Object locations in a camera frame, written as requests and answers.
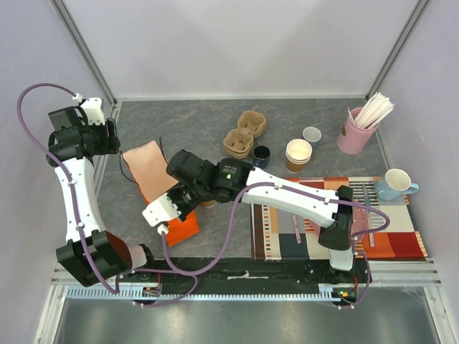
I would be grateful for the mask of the single brown paper cup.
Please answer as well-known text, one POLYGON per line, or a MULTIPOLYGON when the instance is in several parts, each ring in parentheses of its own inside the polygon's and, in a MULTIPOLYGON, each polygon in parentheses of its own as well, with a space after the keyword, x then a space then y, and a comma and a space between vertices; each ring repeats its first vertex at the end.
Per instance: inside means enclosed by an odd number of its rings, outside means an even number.
POLYGON ((201 202, 201 205, 203 207, 206 207, 206 208, 210 208, 210 207, 213 207, 217 202, 215 200, 211 200, 211 201, 203 201, 201 202))

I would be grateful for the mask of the orange paper bag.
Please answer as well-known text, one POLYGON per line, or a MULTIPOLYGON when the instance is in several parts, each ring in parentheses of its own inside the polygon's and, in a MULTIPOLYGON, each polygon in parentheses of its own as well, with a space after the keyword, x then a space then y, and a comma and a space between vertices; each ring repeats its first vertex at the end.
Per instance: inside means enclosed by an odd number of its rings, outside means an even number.
MULTIPOLYGON (((147 205, 155 201, 178 181, 166 172, 167 162, 156 141, 130 149, 121 154, 126 162, 134 181, 147 205)), ((167 244, 172 247, 191 238, 199 232, 195 211, 180 222, 174 219, 168 222, 169 233, 166 235, 167 244)))

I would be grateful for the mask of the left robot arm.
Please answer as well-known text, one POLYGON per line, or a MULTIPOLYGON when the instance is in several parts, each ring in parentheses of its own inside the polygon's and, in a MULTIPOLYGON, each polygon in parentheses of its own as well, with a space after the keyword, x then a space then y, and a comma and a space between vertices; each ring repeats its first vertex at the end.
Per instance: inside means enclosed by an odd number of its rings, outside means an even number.
POLYGON ((49 113, 53 132, 48 139, 54 168, 65 201, 66 243, 57 261, 84 287, 132 271, 142 282, 157 274, 151 250, 129 247, 111 234, 101 218, 94 182, 95 156, 117 155, 120 141, 113 119, 106 119, 96 100, 49 113))

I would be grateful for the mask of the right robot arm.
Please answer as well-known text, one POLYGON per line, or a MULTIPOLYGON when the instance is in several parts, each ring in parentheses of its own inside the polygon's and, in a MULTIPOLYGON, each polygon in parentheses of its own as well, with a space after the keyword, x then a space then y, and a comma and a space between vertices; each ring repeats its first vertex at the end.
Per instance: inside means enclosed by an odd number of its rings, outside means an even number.
POLYGON ((167 195, 177 207, 179 219, 184 220, 204 201, 271 206, 320 226, 318 243, 328 250, 328 273, 333 280, 345 282, 354 274, 351 188, 312 188, 278 178, 236 158, 213 164, 186 150, 171 158, 166 172, 178 182, 167 195))

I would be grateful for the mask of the cardboard cup carrier stack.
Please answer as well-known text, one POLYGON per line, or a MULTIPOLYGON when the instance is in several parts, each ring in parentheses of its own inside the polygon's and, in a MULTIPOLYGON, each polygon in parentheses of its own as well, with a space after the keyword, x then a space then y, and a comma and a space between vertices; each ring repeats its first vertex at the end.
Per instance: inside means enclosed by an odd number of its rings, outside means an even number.
POLYGON ((257 111, 244 111, 237 121, 237 127, 228 132, 222 141, 225 151, 233 158, 246 158, 252 150, 255 139, 262 135, 267 126, 266 117, 257 111))

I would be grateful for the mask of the dark blue ceramic mug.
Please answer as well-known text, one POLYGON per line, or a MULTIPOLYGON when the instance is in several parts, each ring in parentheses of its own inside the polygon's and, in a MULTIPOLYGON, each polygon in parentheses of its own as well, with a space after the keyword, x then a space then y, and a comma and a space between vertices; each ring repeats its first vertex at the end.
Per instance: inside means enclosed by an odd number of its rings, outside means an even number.
POLYGON ((253 149, 252 165, 264 169, 270 162, 270 149, 264 145, 259 145, 253 149))

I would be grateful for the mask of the stack of brown paper cups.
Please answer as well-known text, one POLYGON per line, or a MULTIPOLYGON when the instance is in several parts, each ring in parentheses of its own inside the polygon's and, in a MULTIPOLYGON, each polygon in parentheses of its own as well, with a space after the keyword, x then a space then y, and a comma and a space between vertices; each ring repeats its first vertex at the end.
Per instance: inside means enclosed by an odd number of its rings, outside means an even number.
POLYGON ((312 156, 312 146, 304 139, 291 140, 285 150, 286 166, 290 172, 301 171, 312 156))

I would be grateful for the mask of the pink dotted plate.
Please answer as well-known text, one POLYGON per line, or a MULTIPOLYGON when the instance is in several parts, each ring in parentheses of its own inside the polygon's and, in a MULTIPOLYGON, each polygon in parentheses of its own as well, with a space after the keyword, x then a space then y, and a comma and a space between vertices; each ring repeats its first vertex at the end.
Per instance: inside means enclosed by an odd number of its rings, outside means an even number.
POLYGON ((369 229, 369 220, 367 213, 364 209, 354 208, 353 210, 353 223, 351 226, 351 234, 356 237, 357 242, 361 242, 364 235, 363 231, 369 229))

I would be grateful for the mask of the pink straw holder cup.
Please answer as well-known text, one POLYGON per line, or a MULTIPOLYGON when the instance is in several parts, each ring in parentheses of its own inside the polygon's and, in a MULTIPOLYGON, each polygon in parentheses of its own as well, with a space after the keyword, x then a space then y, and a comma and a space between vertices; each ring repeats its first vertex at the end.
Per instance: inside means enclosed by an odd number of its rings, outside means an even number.
POLYGON ((361 107, 349 110, 348 117, 336 140, 338 147, 347 154, 359 154, 372 137, 377 127, 372 129, 360 128, 354 123, 354 118, 360 113, 361 107))

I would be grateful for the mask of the patterned colourful placemat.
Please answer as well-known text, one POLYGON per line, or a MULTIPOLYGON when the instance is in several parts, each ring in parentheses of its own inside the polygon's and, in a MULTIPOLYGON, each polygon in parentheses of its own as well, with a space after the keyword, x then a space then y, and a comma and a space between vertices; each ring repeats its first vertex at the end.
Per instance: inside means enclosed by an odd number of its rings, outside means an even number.
MULTIPOLYGON (((421 260, 428 257, 420 233, 412 220, 410 203, 406 196, 393 201, 381 201, 374 190, 379 176, 292 178, 291 181, 313 188, 336 190, 339 186, 353 189, 354 200, 364 203, 366 186, 371 206, 384 212, 389 226, 374 233, 375 247, 370 247, 369 235, 357 242, 356 251, 366 252, 369 259, 421 260)), ((292 215, 275 208, 254 204, 251 206, 252 258, 261 261, 282 259, 329 259, 328 250, 318 243, 318 226, 298 217, 301 244, 296 242, 292 215)))

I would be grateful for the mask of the bundle of white straws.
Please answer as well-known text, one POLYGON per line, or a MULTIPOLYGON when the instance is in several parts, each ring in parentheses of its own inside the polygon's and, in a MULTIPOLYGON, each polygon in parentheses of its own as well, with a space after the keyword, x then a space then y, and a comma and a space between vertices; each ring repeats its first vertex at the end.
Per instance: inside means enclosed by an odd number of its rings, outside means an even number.
POLYGON ((354 123, 361 129, 374 129, 393 109, 394 104, 388 97, 380 92, 375 92, 356 115, 354 123))

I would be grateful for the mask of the light blue mug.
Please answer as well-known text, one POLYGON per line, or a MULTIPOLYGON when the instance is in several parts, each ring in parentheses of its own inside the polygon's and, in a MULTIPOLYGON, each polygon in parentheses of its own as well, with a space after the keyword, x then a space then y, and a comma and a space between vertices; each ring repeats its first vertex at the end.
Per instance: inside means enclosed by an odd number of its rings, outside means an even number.
POLYGON ((419 186, 412 182, 405 171, 392 168, 377 182, 375 191, 380 200, 392 201, 400 196, 418 192, 419 186))

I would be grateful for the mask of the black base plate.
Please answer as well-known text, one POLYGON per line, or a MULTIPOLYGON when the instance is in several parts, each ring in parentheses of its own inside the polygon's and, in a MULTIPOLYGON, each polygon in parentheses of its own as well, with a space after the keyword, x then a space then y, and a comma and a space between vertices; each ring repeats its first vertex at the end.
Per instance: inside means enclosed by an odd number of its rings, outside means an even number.
MULTIPOLYGON (((195 270, 210 263, 210 258, 172 258, 183 270, 195 270)), ((355 281, 364 285, 368 269, 363 259, 358 259, 350 272, 333 270, 327 259, 284 259, 258 261, 249 258, 223 258, 209 271, 197 277, 195 288, 205 291, 311 291, 320 284, 353 286, 355 281)), ((160 288, 184 294, 194 285, 193 277, 160 272, 160 288)), ((158 282, 154 272, 127 274, 120 282, 158 282)))

